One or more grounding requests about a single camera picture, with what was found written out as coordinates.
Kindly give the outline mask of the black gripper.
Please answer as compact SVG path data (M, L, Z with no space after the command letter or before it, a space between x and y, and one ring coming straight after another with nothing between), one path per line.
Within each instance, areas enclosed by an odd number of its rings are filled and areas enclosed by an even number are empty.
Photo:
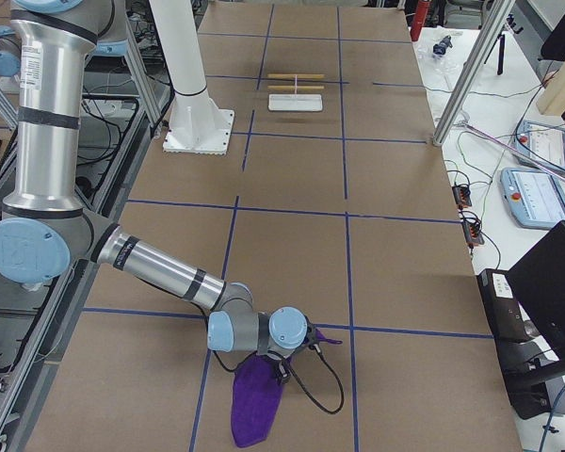
M303 341L303 345L312 351L317 351L319 348L319 332L316 326L309 323L307 325L306 335Z

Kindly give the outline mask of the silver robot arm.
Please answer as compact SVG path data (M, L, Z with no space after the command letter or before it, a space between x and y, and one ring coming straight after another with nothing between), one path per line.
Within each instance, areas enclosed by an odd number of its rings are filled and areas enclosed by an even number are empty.
M74 262L107 264L208 311L207 345L271 359L316 348L319 333L298 309L257 312L247 286L225 282L127 234L74 193L85 60L124 39L122 1L14 1L22 39L16 181L0 220L0 274L47 282Z

